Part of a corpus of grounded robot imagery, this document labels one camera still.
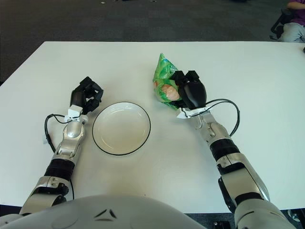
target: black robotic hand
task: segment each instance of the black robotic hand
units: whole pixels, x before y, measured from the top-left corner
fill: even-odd
[[[70,106],[76,105],[82,107],[82,114],[86,115],[99,106],[102,95],[103,89],[92,81],[92,79],[86,77],[80,82],[80,85],[72,91]]]
[[[189,71],[186,75],[182,71],[176,71],[172,76],[178,86],[178,93],[182,100],[170,102],[176,107],[189,108],[191,110],[205,107],[206,91],[195,71]]]

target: black chair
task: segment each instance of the black chair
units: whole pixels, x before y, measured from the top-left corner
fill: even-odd
[[[270,39],[272,40],[278,40],[282,36],[282,33],[284,32],[284,25],[286,23],[289,23],[294,18],[293,10],[282,8],[281,11],[282,11],[281,16],[278,18],[276,23],[271,27],[271,32],[276,35],[276,38],[270,35]]]

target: table surface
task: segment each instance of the table surface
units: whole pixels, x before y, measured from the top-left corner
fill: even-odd
[[[49,114],[66,114],[71,91],[86,76],[104,89],[89,113],[86,137],[74,170],[75,197],[99,194],[146,196],[184,213],[228,212],[212,154],[189,120],[175,118],[153,94],[159,54],[180,70],[196,70],[208,100],[228,98],[241,111],[233,136],[280,209],[305,206],[304,45],[277,42],[45,42],[0,87],[0,204],[22,206],[52,151],[43,142]],[[147,142],[127,156],[101,151],[92,138],[97,114],[127,101],[151,119]],[[236,111],[214,108],[230,132]],[[57,145],[64,125],[49,121]]]

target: green plastic bag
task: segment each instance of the green plastic bag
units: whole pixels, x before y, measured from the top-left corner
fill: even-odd
[[[170,104],[172,101],[181,100],[178,94],[178,86],[171,76],[178,69],[169,60],[165,58],[163,53],[160,54],[158,65],[153,76],[154,92],[158,100],[174,109],[176,106]]]

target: purple shirt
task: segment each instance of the purple shirt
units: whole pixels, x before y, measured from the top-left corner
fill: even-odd
[[[290,0],[290,2],[299,2],[305,4],[305,0]],[[296,22],[299,23],[300,25],[305,26],[305,10],[296,10],[295,18],[293,18],[291,22]]]

